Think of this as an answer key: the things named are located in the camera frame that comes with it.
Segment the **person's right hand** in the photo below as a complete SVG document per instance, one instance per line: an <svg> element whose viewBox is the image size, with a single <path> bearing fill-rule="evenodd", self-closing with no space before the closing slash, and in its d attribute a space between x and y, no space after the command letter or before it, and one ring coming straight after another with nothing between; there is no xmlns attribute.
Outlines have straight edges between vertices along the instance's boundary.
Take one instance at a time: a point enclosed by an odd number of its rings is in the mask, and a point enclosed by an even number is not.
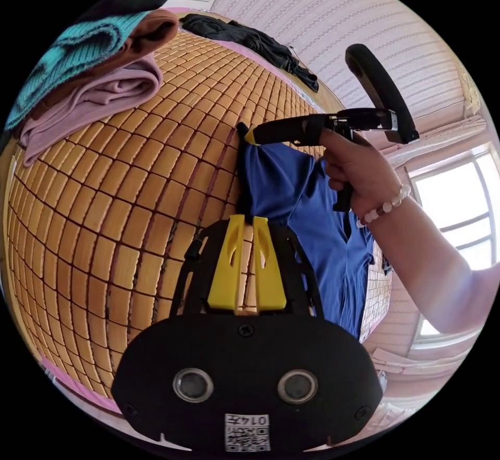
<svg viewBox="0 0 500 460"><path fill-rule="evenodd" d="M351 185L350 208L360 220L400 194L402 183L390 163L359 134L349 141L325 129L320 145L329 186L341 191Z"/></svg>

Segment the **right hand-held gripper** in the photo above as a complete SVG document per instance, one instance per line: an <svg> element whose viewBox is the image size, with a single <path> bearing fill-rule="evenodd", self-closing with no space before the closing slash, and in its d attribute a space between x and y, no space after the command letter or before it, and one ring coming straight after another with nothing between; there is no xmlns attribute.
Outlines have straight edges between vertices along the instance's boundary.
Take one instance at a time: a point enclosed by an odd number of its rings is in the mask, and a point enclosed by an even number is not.
<svg viewBox="0 0 500 460"><path fill-rule="evenodd" d="M323 130L328 129L352 141L354 134L359 131L376 129L397 131L397 116L392 110L383 108L355 108L342 110L336 114L310 114L302 117L273 120L264 124L247 126L244 122L236 125L236 131L241 142L252 145L293 143L298 147L322 147L320 136ZM325 173L326 162L323 159L321 166ZM329 186L329 178L324 176L330 190L333 191L333 210L337 212L352 211L350 198L352 187L348 185L341 191ZM398 206L398 196L392 202L385 203L379 209L370 213L391 213Z"/></svg>

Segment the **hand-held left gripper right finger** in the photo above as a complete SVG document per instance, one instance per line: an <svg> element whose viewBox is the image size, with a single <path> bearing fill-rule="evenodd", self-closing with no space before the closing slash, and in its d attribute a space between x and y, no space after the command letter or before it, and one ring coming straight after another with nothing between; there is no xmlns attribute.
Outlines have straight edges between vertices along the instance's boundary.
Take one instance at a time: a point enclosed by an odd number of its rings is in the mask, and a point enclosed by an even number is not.
<svg viewBox="0 0 500 460"><path fill-rule="evenodd" d="M255 296L258 311L282 311L286 296L268 220L253 219Z"/></svg>

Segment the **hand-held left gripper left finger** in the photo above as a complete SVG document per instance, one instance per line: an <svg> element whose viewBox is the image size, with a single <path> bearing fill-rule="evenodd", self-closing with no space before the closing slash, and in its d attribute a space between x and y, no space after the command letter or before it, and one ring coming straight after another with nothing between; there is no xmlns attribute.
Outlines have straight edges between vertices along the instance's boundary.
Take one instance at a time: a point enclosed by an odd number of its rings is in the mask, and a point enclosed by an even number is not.
<svg viewBox="0 0 500 460"><path fill-rule="evenodd" d="M238 310L244 228L244 215L229 218L207 298L212 310Z"/></svg>

